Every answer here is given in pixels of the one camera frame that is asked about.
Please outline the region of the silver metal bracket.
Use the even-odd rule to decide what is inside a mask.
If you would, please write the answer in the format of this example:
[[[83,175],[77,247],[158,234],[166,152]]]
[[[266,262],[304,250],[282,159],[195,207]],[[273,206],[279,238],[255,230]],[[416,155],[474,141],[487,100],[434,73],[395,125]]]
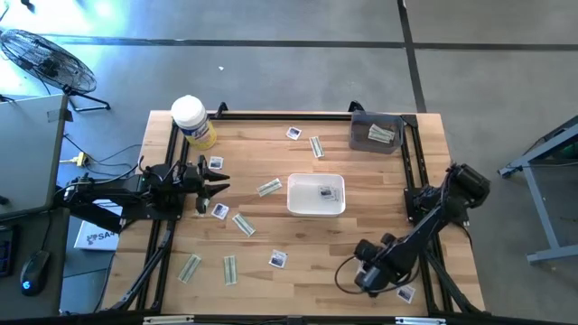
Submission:
[[[446,319],[429,317],[395,317],[396,325],[447,325]]]
[[[142,325],[186,325],[194,322],[193,315],[159,315],[144,317]]]

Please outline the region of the yellow Lysol wipes canister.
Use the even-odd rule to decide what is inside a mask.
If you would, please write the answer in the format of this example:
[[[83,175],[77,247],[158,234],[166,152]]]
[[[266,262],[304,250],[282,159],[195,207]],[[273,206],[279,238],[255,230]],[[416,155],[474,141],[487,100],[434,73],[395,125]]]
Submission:
[[[216,143],[217,132],[197,97],[185,95],[177,98],[172,103],[171,115],[191,147],[208,150]]]

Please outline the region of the white plastic tray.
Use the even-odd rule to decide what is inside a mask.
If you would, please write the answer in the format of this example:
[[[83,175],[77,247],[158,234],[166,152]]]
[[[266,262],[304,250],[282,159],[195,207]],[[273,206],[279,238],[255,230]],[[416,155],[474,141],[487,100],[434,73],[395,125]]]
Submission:
[[[341,201],[323,200],[320,185],[340,188]],[[344,178],[339,174],[293,173],[287,179],[286,207],[297,217],[338,217],[346,209]]]

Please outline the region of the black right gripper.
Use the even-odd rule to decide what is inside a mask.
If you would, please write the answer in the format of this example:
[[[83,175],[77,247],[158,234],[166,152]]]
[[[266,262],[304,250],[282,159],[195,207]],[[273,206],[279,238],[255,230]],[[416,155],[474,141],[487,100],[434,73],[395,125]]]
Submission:
[[[387,246],[377,246],[362,239],[354,249],[354,257],[361,263],[354,283],[369,297],[377,297],[396,279],[395,271],[387,264]]]

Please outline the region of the dark desk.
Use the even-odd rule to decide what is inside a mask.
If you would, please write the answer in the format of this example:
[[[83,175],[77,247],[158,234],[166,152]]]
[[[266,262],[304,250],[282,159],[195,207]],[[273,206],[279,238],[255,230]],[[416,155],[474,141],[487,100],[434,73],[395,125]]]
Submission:
[[[13,226],[17,230],[13,272],[0,277],[0,321],[59,314],[69,219],[68,212],[55,209],[0,220],[0,226]],[[47,283],[39,294],[24,296],[20,283],[23,264],[39,250],[51,253]]]

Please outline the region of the black aluminium table frame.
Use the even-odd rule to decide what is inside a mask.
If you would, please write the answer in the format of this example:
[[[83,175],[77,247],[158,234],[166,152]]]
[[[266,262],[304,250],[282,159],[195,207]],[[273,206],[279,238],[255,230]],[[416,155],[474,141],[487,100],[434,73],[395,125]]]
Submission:
[[[438,185],[450,154],[437,114],[415,114],[417,128],[407,134],[407,153],[365,153],[349,147],[350,115],[307,112],[227,111],[215,122],[218,133],[210,154],[224,158],[229,187],[217,197],[231,214],[255,227],[247,237],[231,218],[199,217],[187,200],[177,225],[168,266],[162,311],[165,314],[259,316],[424,316],[424,283],[413,282],[411,304],[394,292],[371,299],[355,294],[356,262],[350,259],[361,239],[385,233],[402,236],[410,226],[403,191],[409,181]],[[285,134],[302,130],[298,140]],[[315,158],[309,138],[318,136],[324,156]],[[299,218],[286,207],[286,192],[260,197],[257,188],[293,173],[334,173],[344,178],[346,209],[336,218]],[[268,262],[273,250],[288,254],[284,268]],[[178,280],[191,254],[201,262],[187,283]],[[237,260],[238,282],[225,285],[224,257]]]

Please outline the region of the black floor fan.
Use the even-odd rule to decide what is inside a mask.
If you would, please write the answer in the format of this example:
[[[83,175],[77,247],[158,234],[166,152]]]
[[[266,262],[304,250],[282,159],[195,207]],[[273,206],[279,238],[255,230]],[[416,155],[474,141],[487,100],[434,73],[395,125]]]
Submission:
[[[107,101],[89,95],[97,87],[93,71],[55,42],[25,30],[9,29],[0,32],[0,50],[8,60],[43,85],[51,85],[68,97],[82,97],[99,103],[99,106],[77,107],[71,101],[74,111],[111,109]]]

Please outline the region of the grey desk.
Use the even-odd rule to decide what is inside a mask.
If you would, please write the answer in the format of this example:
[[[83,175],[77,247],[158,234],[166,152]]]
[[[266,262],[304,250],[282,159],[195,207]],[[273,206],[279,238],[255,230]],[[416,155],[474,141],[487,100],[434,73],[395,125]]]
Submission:
[[[0,103],[0,220],[51,206],[70,118],[64,95]]]

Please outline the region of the black keyboard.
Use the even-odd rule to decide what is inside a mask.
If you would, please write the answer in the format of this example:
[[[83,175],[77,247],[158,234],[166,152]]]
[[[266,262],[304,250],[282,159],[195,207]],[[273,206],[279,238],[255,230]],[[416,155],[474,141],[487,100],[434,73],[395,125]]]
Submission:
[[[17,230],[13,226],[0,226],[0,277],[10,276],[15,259]]]

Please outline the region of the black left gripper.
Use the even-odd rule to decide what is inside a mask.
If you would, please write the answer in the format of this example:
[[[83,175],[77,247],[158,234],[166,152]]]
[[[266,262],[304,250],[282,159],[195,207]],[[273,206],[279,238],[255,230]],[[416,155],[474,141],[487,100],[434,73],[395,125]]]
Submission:
[[[227,183],[214,185],[209,184],[207,190],[205,190],[206,180],[224,181],[228,180],[229,176],[209,170],[204,155],[198,157],[198,162],[196,164],[192,164],[191,162],[183,164],[180,178],[184,192],[197,195],[197,204],[205,204],[209,197],[213,197],[229,187],[229,184]]]

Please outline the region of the blue grey metal table frame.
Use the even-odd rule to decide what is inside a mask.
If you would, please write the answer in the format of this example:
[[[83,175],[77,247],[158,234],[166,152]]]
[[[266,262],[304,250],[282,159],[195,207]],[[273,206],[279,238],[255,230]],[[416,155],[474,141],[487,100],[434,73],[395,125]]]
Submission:
[[[578,257],[578,115],[539,137],[498,170],[521,172],[545,232],[548,248],[530,253],[530,264]]]

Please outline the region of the black computer mouse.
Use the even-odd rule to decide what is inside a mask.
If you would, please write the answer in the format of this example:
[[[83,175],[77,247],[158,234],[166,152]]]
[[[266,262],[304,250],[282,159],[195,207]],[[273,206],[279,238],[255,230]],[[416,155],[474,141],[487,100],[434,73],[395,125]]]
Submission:
[[[39,250],[26,260],[20,274],[21,292],[24,296],[35,296],[45,287],[51,253]]]

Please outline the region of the black support beam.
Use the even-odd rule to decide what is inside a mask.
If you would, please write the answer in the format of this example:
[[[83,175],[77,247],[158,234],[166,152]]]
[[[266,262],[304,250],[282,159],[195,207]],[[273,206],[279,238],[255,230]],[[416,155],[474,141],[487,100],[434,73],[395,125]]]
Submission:
[[[122,230],[120,217],[95,204],[91,199],[66,201],[62,194],[58,194],[53,197],[53,207],[66,208],[73,217],[82,219],[108,231],[119,234]]]

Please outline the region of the grey translucent plastic bin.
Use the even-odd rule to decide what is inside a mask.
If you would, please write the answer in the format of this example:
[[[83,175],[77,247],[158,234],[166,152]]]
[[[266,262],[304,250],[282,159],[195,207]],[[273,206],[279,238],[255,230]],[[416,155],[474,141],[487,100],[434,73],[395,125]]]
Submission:
[[[390,144],[370,139],[369,128],[373,124],[395,132],[395,139]],[[364,152],[391,154],[404,142],[403,127],[404,122],[400,116],[355,111],[352,113],[350,124],[350,148]]]

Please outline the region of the white printed cardboard box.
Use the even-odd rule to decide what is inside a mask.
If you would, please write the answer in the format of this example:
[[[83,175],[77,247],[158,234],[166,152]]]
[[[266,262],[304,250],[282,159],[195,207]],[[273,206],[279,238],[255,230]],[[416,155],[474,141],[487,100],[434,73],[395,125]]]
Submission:
[[[118,217],[117,224],[123,226],[124,222],[119,218],[123,208],[111,200],[95,200],[94,203],[100,208],[112,212]],[[116,251],[118,233],[98,227],[83,220],[80,224],[74,247],[81,250]]]

